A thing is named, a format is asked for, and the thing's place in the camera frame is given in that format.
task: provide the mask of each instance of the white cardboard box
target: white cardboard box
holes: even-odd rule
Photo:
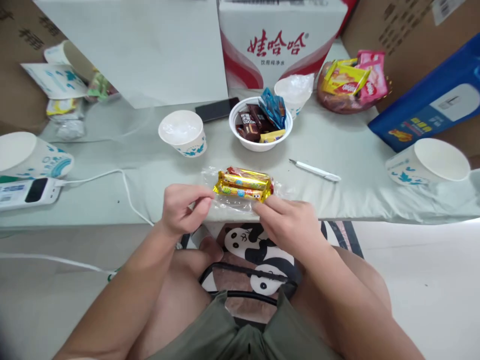
[[[34,0],[136,109],[228,97],[217,0]]]
[[[317,73],[347,10],[341,0],[219,0],[228,87],[263,89]]]

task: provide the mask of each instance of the charging cable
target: charging cable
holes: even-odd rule
[[[145,222],[150,224],[151,226],[154,225],[153,222],[151,222],[149,219],[147,219],[145,216],[143,216],[132,204],[132,198],[130,197],[130,189],[129,189],[129,184],[127,183],[127,174],[125,174],[125,171],[123,169],[115,169],[111,171],[104,172],[103,174],[85,179],[85,180],[71,180],[71,181],[65,181],[65,180],[57,180],[55,185],[58,187],[64,187],[65,185],[69,184],[80,184],[80,183],[88,183],[92,180],[96,180],[99,178],[102,178],[106,175],[114,174],[114,173],[121,173],[123,177],[123,184],[125,185],[125,190],[126,190],[126,197],[128,198],[128,204],[130,205],[131,209],[135,214],[137,214],[139,217],[141,217]]]
[[[126,197],[128,198],[128,204],[130,205],[133,212],[135,212],[135,214],[137,214],[139,217],[141,217],[145,222],[147,222],[151,226],[154,226],[154,223],[152,221],[150,221],[147,217],[142,215],[140,213],[140,211],[138,211],[135,208],[135,206],[132,204],[132,198],[130,196],[130,188],[129,188],[129,184],[127,182],[127,174],[125,174],[125,171],[123,169],[115,169],[115,170],[107,171],[107,172],[104,172],[103,174],[93,176],[93,177],[90,177],[90,178],[84,179],[84,180],[71,180],[71,181],[57,180],[56,183],[55,183],[55,186],[64,187],[64,186],[70,185],[70,184],[87,183],[87,182],[90,182],[92,180],[96,180],[98,178],[104,177],[106,175],[114,174],[114,173],[121,173],[121,175],[122,175],[123,184],[125,185],[125,190],[126,190]],[[176,248],[177,249],[182,249],[183,248],[182,244],[180,242],[178,242],[176,244]],[[90,264],[86,264],[86,263],[78,262],[78,261],[73,261],[73,260],[62,258],[62,257],[43,255],[43,254],[25,254],[25,253],[0,252],[0,259],[42,259],[42,260],[50,260],[50,261],[54,261],[54,262],[58,262],[58,263],[63,263],[63,264],[73,265],[73,266],[80,267],[80,268],[94,270],[96,272],[109,274],[111,276],[114,276],[116,274],[116,272],[114,272],[114,271],[104,270],[104,269],[102,269],[100,267],[97,267],[97,266],[94,266],[94,265],[90,265]]]

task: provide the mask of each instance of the shorts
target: shorts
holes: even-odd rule
[[[285,296],[290,290],[287,285],[280,289],[277,311],[263,332],[250,325],[240,328],[225,308],[227,292],[222,291],[190,326],[149,360],[341,360],[292,307]]]

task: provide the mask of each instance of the paper cup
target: paper cup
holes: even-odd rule
[[[0,136],[0,175],[60,178],[74,167],[74,157],[30,132]]]
[[[70,41],[64,40],[43,52],[46,62],[54,65],[71,65],[73,70],[84,80],[90,82],[94,77],[93,64]]]
[[[174,111],[158,126],[160,138],[186,158],[196,158],[207,150],[204,122],[197,113]]]
[[[386,161],[388,176],[401,185],[462,181],[470,174],[464,154],[449,143],[423,138]]]
[[[49,99],[64,100],[87,96],[87,86],[70,65],[20,64]]]
[[[244,112],[244,111],[247,112],[249,110],[249,108],[247,107],[247,104],[258,105],[261,101],[262,101],[262,98],[260,96],[246,98],[245,100],[242,100],[237,105],[235,105],[235,107],[230,111],[230,116],[228,117],[230,130],[240,140],[241,144],[244,147],[246,147],[248,150],[258,152],[258,153],[273,149],[276,145],[284,141],[292,132],[292,126],[293,126],[292,115],[287,110],[286,120],[285,120],[285,135],[283,135],[278,140],[274,142],[268,142],[268,143],[259,143],[259,142],[248,141],[243,137],[241,137],[239,132],[237,131],[237,128],[235,127],[235,125],[237,124],[239,125],[242,124],[242,119],[240,118],[239,112]]]
[[[283,98],[285,107],[290,112],[292,120],[294,120],[300,114],[300,111],[304,107],[307,100],[310,99],[312,93],[310,91],[306,91],[300,93],[296,97],[291,97],[288,95],[289,83],[290,81],[287,77],[283,78],[276,82],[273,91],[275,92],[275,95],[281,96]]]

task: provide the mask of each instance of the yellow snack wrapper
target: yellow snack wrapper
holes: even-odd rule
[[[265,173],[229,167],[227,172],[218,172],[213,191],[263,203],[273,193],[272,178]]]
[[[353,59],[348,60],[338,60],[338,65],[345,65],[345,66],[353,66],[354,64],[358,64],[359,58],[355,57]]]
[[[258,179],[250,178],[239,175],[229,174],[223,171],[218,172],[218,179],[223,180],[223,183],[227,186],[234,186],[236,188],[247,188],[252,190],[265,190],[270,186],[270,178]]]
[[[321,90],[332,95],[355,95],[365,86],[369,75],[370,69],[359,69],[335,61],[326,73]]]
[[[273,143],[285,135],[285,129],[260,134],[260,143]]]
[[[46,107],[48,116],[67,114],[77,108],[77,99],[49,100]]]

